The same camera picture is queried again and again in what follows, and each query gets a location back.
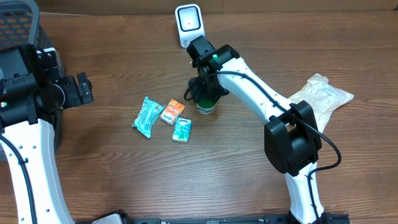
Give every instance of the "plastic bag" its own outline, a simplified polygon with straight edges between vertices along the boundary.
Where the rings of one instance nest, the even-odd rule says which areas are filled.
[[[165,106],[148,99],[148,96],[146,96],[132,127],[137,128],[139,132],[150,138],[152,127],[164,108]]]
[[[289,99],[294,103],[305,100],[315,114],[319,132],[323,132],[330,116],[339,106],[350,102],[354,95],[337,89],[328,84],[327,77],[315,74],[308,79],[307,84]]]

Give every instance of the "black bracket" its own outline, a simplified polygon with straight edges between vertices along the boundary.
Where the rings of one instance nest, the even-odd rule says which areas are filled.
[[[350,224],[348,215],[335,215],[332,213],[323,212],[319,217],[320,222],[317,221],[311,224]],[[288,215],[266,215],[264,217],[264,224],[301,224],[289,212]]]
[[[75,77],[72,76],[63,77],[56,81],[56,84],[61,87],[65,94],[63,109],[91,103],[94,100],[93,87],[87,79],[86,73],[79,73],[77,80],[79,84],[76,83]]]
[[[318,160],[318,150],[322,145],[320,137],[296,123],[292,114],[318,129],[312,107],[306,101],[291,104],[290,110],[279,117],[270,117],[264,126],[264,150],[275,169],[296,176],[300,169]],[[286,124],[293,124],[295,128],[288,131]]]
[[[208,75],[221,70],[223,64],[232,58],[239,58],[239,53],[228,44],[215,49],[202,35],[191,41],[187,52],[192,58],[192,66],[198,69],[198,77],[191,78],[188,83],[192,99],[198,102],[201,98],[208,98],[216,103],[221,96],[227,95],[229,91],[220,85],[217,76]]]
[[[31,73],[25,75],[19,75],[17,73],[14,74],[14,78],[10,78],[8,80],[3,79],[2,85],[7,93],[13,93],[21,90],[29,92],[30,90],[34,90],[36,87],[36,80]]]
[[[131,224],[161,224],[159,218],[135,218]]]

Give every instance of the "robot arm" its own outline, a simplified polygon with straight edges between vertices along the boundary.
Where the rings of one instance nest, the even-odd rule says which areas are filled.
[[[75,224],[55,164],[52,123],[59,109],[90,103],[93,95],[85,73],[77,75],[77,84],[73,77],[62,76],[59,65],[54,48],[37,51],[33,45],[21,45],[0,51],[4,76],[0,81],[4,87],[0,143],[8,159],[21,224]]]
[[[241,57],[232,58],[227,61],[223,64],[223,68],[220,71],[244,72],[260,84],[263,89],[265,89],[265,91],[278,101],[286,110],[289,110],[289,105],[293,103],[265,84],[250,70]],[[267,124],[271,116],[280,116],[284,113],[275,107],[273,103],[271,103],[269,99],[253,84],[253,82],[246,78],[236,75],[218,75],[218,81],[223,88],[234,93],[251,111],[253,111],[263,124]],[[290,212],[300,223],[313,223],[316,220],[307,183],[308,173],[316,168],[317,163],[310,163],[301,169],[299,174],[296,176],[292,176],[289,173],[284,174],[290,194],[290,201],[292,203]],[[315,174],[312,175],[312,178],[311,186],[315,204],[317,206],[318,214],[322,214],[324,209],[318,196]]]
[[[293,106],[293,110],[301,118],[307,118],[308,123],[316,128],[311,107],[306,102],[301,102],[296,106],[289,99],[278,94],[256,76],[246,65],[243,58],[228,45],[216,50],[201,36],[191,42],[187,52],[193,59],[193,66],[198,69],[199,81],[196,82],[203,84],[202,87],[190,89],[193,99],[199,101],[200,99],[196,97],[197,92],[202,91],[201,97],[210,98],[216,103],[221,95],[229,90],[248,106],[265,125],[265,152],[267,157],[272,165],[285,175],[292,203],[290,207],[291,215],[299,223],[316,222],[317,218],[310,198],[307,175],[311,170],[317,168],[316,160],[318,159],[317,151],[320,149],[320,138],[312,136],[308,133],[308,130],[299,125],[297,130],[288,133],[285,125],[289,124],[291,120],[287,119],[285,111],[276,107],[252,81],[239,75],[225,73],[240,72],[246,74],[286,111]],[[213,78],[212,74],[217,72],[224,73]],[[321,216],[324,209],[318,196],[315,174],[312,175],[311,183],[315,206]]]

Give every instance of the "white plastic casing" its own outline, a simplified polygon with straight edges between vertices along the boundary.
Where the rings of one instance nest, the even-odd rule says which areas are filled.
[[[234,71],[245,73],[265,89],[276,101],[285,109],[290,109],[291,100],[278,94],[275,90],[265,84],[250,68],[246,65],[243,58],[232,58],[223,64],[222,72]],[[273,106],[273,103],[248,79],[237,75],[218,75],[218,82],[222,87],[235,94],[248,108],[253,111],[263,124],[269,122],[271,116],[279,116],[283,111]]]
[[[200,35],[205,36],[205,28],[198,5],[186,4],[177,7],[175,9],[175,20],[177,21],[181,47],[187,48],[193,39]]]
[[[22,158],[28,158],[26,169],[36,207],[39,224],[74,224],[65,200],[54,157],[54,128],[41,119],[37,124],[27,121],[6,127],[3,134],[19,151]],[[17,202],[19,224],[32,223],[26,183],[17,157],[0,141],[7,155],[12,184]]]
[[[290,194],[290,201],[292,205],[290,211],[292,215],[300,223],[313,223],[317,220],[315,211],[312,207],[310,186],[308,185],[307,175],[311,170],[317,168],[317,163],[310,163],[300,170],[297,176],[293,177],[290,174],[285,174],[287,188]],[[315,174],[311,175],[311,187],[315,205],[317,206],[317,212],[320,216],[325,209],[323,208],[318,194],[317,179]]]

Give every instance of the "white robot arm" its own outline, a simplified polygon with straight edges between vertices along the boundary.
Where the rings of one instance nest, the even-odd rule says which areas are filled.
[[[6,127],[3,136],[17,147],[24,159],[28,159],[25,165],[32,185],[38,223],[74,224],[63,199],[55,164],[53,126],[42,119],[31,125],[24,121]],[[3,141],[1,146],[11,171],[19,223],[32,223],[27,186],[19,161]]]
[[[290,109],[290,104],[293,103],[289,99],[283,97],[274,91],[271,87],[265,84],[257,75],[255,75],[250,68],[246,65],[243,58],[232,58],[223,64],[220,70],[223,72],[235,71],[243,72],[247,76],[255,80],[260,86],[265,89],[276,101],[280,103],[286,110]],[[237,75],[218,75],[220,85],[234,93],[250,110],[252,110],[263,124],[269,122],[271,116],[280,116],[284,112],[278,109],[269,101],[269,99],[258,89],[253,82],[246,78]],[[307,175],[311,170],[317,168],[317,163],[310,163],[300,170],[299,174],[295,177],[289,173],[284,174],[287,188],[290,194],[292,215],[300,223],[313,223],[317,218],[310,198],[309,186],[307,183]],[[322,214],[324,209],[320,203],[317,189],[317,182],[315,174],[312,175],[312,192],[317,206],[318,214]]]

